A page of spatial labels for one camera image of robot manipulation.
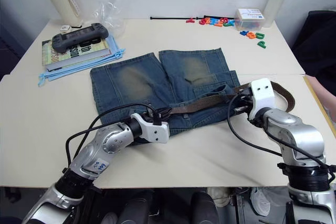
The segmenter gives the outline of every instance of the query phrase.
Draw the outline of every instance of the light blue towel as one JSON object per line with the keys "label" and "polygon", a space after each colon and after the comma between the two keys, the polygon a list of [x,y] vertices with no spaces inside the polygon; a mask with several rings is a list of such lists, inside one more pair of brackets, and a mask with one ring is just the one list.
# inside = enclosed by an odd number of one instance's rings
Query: light blue towel
{"label": "light blue towel", "polygon": [[45,83],[46,78],[49,81],[53,81],[56,80],[58,78],[61,78],[63,76],[67,76],[68,74],[72,74],[75,72],[79,72],[81,70],[85,70],[88,68],[93,68],[95,66],[107,63],[109,61],[113,61],[113,60],[117,60],[120,59],[122,57],[122,54],[124,53],[125,49],[119,49],[116,41],[114,40],[113,36],[109,36],[106,39],[107,43],[109,44],[109,48],[111,50],[111,55],[102,57],[102,58],[98,58],[95,60],[90,60],[87,62],[84,62],[82,64],[75,64],[73,66],[70,66],[68,68],[61,68],[58,70],[54,70],[54,71],[46,71],[45,73],[40,74],[39,77],[39,82],[38,82],[38,86],[42,86]]}

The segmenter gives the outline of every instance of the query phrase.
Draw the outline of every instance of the book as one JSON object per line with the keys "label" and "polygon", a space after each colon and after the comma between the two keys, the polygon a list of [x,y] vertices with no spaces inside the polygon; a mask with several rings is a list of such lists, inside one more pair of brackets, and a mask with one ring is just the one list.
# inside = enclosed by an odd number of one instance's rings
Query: book
{"label": "book", "polygon": [[105,39],[97,38],[74,45],[61,54],[52,48],[52,41],[42,41],[42,65],[48,71],[89,61],[111,54],[109,45]]}

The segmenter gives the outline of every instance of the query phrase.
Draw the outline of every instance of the jeans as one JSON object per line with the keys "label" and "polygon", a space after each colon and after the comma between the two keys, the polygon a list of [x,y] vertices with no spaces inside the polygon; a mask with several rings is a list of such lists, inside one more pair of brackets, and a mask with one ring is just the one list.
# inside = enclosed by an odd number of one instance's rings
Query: jeans
{"label": "jeans", "polygon": [[[184,106],[212,94],[233,94],[239,85],[222,50],[159,52],[93,68],[90,72],[98,113],[134,102],[155,109]],[[169,118],[170,134],[227,119],[228,103]],[[117,110],[101,118],[102,123],[119,121],[132,113],[146,111],[141,106]]]}

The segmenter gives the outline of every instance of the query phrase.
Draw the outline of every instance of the sticker label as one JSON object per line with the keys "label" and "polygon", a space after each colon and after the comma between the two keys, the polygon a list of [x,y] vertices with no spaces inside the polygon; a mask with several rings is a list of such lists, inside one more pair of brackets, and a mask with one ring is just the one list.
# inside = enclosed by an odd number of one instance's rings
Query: sticker label
{"label": "sticker label", "polygon": [[109,162],[102,160],[101,158],[97,158],[97,160],[90,166],[90,170],[93,172],[101,173],[108,166]]}
{"label": "sticker label", "polygon": [[259,9],[238,9],[242,19],[264,19]]}

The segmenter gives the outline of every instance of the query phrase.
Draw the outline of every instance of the brown belt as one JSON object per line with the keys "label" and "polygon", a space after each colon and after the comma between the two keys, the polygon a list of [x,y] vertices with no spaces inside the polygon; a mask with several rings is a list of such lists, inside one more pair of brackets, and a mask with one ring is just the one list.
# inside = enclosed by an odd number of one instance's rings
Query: brown belt
{"label": "brown belt", "polygon": [[[286,90],[284,87],[282,87],[280,84],[271,81],[273,90],[276,91],[279,95],[284,97],[287,101],[287,109],[286,112],[290,112],[294,106],[295,106],[295,99],[292,96],[292,94]],[[169,112],[169,114],[185,114],[185,113],[193,113],[199,110],[207,109],[210,107],[213,107],[215,105],[218,105],[220,103],[226,103],[230,101],[236,94],[238,94],[241,90],[247,89],[249,83],[243,84],[241,86],[235,87],[234,94],[227,94],[227,95],[220,95],[220,94],[215,94],[215,95],[209,95],[208,97],[203,97],[195,102],[188,104],[186,106],[180,106],[180,107],[174,107],[172,110]]]}

